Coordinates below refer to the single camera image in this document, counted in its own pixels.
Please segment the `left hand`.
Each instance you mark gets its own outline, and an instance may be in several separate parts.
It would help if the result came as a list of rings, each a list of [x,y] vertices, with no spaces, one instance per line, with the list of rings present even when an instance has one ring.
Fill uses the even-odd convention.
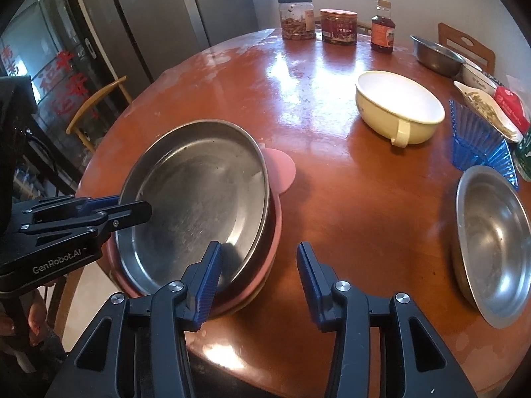
[[[38,289],[20,297],[29,328],[29,343],[37,346],[48,336],[47,307]],[[12,337],[17,329],[14,320],[1,306],[1,337]]]

